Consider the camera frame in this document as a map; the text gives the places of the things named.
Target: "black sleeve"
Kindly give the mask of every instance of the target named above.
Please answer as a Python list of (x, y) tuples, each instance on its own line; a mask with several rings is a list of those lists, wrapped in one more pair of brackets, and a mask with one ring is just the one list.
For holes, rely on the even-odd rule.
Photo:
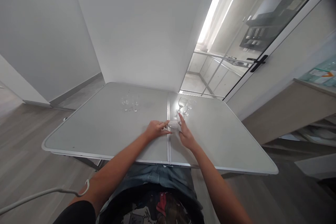
[(54, 224), (95, 224), (96, 214), (92, 204), (88, 201), (77, 201), (63, 210)]

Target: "hand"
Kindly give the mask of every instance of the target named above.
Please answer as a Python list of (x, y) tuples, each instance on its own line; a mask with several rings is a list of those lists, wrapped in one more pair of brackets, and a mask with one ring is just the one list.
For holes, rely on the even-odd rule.
[(143, 134), (148, 141), (152, 141), (153, 139), (162, 135), (171, 134), (170, 131), (163, 130), (163, 128), (166, 127), (168, 123), (169, 120), (165, 121), (164, 123), (160, 121), (150, 121), (146, 131)]
[(192, 135), (190, 129), (188, 129), (183, 116), (180, 113), (179, 113), (179, 116), (181, 119), (182, 132), (179, 132), (178, 134), (180, 135), (180, 139), (181, 139), (183, 146), (191, 150), (197, 145), (197, 142), (194, 136)]

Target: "cable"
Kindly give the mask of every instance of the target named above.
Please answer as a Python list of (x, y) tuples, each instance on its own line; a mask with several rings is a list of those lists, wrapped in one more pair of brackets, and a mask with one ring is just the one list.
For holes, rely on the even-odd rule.
[(86, 190), (82, 193), (82, 194), (79, 194), (78, 192), (76, 191), (73, 191), (73, 190), (64, 190), (63, 188), (51, 188), (51, 189), (48, 189), (48, 190), (45, 190), (45, 191), (42, 191), (42, 192), (38, 192), (36, 194), (33, 194), (33, 195), (30, 195), (24, 199), (21, 199), (9, 206), (6, 206), (4, 208), (1, 208), (0, 209), (0, 216), (7, 213), (8, 211), (24, 204), (24, 203), (27, 203), (28, 201), (31, 201), (31, 200), (34, 200), (36, 198), (39, 198), (43, 195), (46, 195), (46, 194), (50, 194), (50, 193), (55, 193), (55, 192), (59, 192), (59, 193), (69, 193), (69, 194), (75, 194), (77, 197), (82, 197), (89, 189), (90, 187), (90, 181), (89, 180), (86, 180), (85, 184), (87, 184), (87, 187), (86, 187)]

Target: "table leg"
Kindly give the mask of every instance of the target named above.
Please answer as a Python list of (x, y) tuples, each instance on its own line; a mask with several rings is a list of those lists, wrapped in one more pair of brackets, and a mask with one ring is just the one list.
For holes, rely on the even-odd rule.
[(92, 167), (93, 169), (95, 169), (96, 171), (100, 170), (100, 167), (98, 165), (95, 165), (91, 160), (89, 160), (86, 157), (73, 157), (75, 159), (77, 159), (78, 161), (81, 161), (82, 163)]

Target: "glass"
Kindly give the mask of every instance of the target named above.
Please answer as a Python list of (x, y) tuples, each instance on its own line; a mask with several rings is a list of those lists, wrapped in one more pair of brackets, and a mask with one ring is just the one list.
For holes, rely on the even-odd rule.
[(182, 114), (183, 114), (184, 116), (188, 117), (188, 116), (189, 116), (188, 111), (189, 111), (190, 109), (192, 109), (195, 105), (196, 105), (196, 101), (190, 99), (190, 100), (188, 101), (188, 104), (187, 104), (187, 110), (186, 110), (186, 111), (183, 111)]
[(306, 2), (212, 0), (181, 86), (183, 93), (227, 96)]
[(128, 95), (125, 95), (121, 98), (121, 103), (124, 105), (123, 110), (127, 111), (128, 110), (128, 104), (130, 103), (130, 98)]
[(138, 111), (138, 106), (139, 106), (139, 95), (133, 95), (133, 108), (134, 112)]
[(181, 97), (178, 101), (178, 106), (180, 107), (179, 109), (175, 110), (175, 113), (181, 113), (181, 108), (185, 107), (187, 105), (188, 99), (185, 97)]

